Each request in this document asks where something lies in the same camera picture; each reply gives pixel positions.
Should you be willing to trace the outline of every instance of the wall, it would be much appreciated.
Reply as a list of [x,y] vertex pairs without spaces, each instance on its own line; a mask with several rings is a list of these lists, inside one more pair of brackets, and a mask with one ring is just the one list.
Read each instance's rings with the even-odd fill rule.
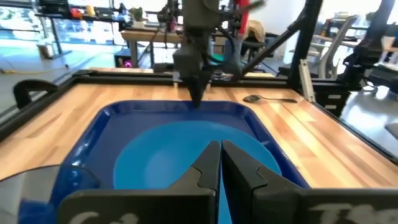
[[[281,34],[296,20],[304,7],[304,2],[305,0],[268,0],[265,7],[251,12],[249,19],[261,21],[265,32]],[[291,47],[291,43],[295,43],[294,38],[291,38],[291,40],[288,40],[277,49],[279,55],[285,55],[285,50],[287,47]]]

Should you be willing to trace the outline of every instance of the red object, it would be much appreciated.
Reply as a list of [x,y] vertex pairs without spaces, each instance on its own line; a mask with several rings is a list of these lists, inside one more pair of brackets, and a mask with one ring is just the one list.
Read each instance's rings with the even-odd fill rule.
[[[235,0],[235,3],[239,6],[239,8],[242,8],[244,6],[248,6],[250,4],[250,0]],[[246,31],[246,24],[248,23],[249,19],[249,13],[245,12],[242,17],[242,26],[241,29],[239,30],[240,34],[244,34]]]
[[70,13],[72,15],[72,18],[75,18],[75,19],[83,18],[83,13],[81,13],[79,9],[75,9],[75,8],[70,9]]

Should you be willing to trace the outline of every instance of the robotic arm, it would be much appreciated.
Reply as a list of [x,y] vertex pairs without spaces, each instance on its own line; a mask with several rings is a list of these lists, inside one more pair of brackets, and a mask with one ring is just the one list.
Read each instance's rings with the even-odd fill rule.
[[264,1],[233,12],[220,11],[219,3],[220,0],[182,0],[183,35],[181,49],[173,54],[174,70],[180,73],[181,80],[188,87],[195,107],[200,105],[204,89],[216,69],[233,70],[235,80],[242,74],[237,62],[229,62],[228,58],[220,62],[211,56],[212,32],[217,28],[232,42],[231,34],[221,27],[221,23],[236,14],[262,6]]

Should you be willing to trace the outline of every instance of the floor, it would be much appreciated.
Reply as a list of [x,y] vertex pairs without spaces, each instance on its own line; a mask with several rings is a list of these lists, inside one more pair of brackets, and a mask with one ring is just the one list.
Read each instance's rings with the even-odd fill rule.
[[[18,81],[26,78],[38,78],[60,83],[73,72],[82,68],[111,68],[114,67],[113,53],[122,49],[121,46],[80,44],[63,44],[62,47],[64,50],[73,50],[73,52],[56,60],[41,60],[33,42],[0,40],[0,68],[19,72],[0,74],[0,115],[4,115],[4,111],[7,113],[16,111],[15,107],[10,107],[15,104],[12,87]],[[172,53],[175,50],[172,47],[172,45],[169,46],[167,52],[155,48],[155,61],[172,62]],[[139,51],[142,52],[143,50],[144,47],[139,48]],[[70,69],[65,68],[66,63],[70,65]],[[261,65],[261,68],[266,72],[274,73],[273,70],[277,71],[277,68],[283,62],[279,59],[268,58],[265,59],[264,63],[268,66]],[[142,67],[149,67],[149,57],[143,57],[140,64]],[[51,70],[51,72],[33,74],[47,70]],[[370,93],[352,94],[341,118],[398,157],[398,148],[394,147],[398,145],[398,139],[394,138],[384,128],[387,123],[398,122],[398,118],[395,116],[396,111],[398,111],[398,101],[396,98],[392,99],[387,92],[388,90],[382,87],[375,95]],[[7,117],[1,117],[0,121],[7,119]]]
[[340,118],[398,157],[398,139],[385,128],[398,122],[397,114],[397,95],[380,86],[377,93],[352,93]]

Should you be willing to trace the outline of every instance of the glass panel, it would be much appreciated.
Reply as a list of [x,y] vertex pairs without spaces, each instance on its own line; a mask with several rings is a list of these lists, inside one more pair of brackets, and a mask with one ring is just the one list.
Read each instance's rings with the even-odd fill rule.
[[102,183],[77,166],[47,166],[0,181],[1,223],[55,223],[59,203],[69,194]]
[[110,7],[109,0],[91,0],[91,1],[82,1],[82,0],[68,0],[69,4],[76,6],[87,6],[91,5],[94,7]]
[[116,45],[127,45],[126,41],[123,39],[119,32],[119,24],[117,22],[113,23],[113,34],[114,34],[114,44]]
[[112,25],[108,22],[57,19],[55,25],[61,42],[113,44]]
[[163,6],[166,5],[167,0],[114,0],[114,6],[119,7],[120,3],[123,3],[127,9],[132,7],[142,7],[145,11],[160,11]]
[[33,10],[0,7],[0,39],[39,40],[41,31]]

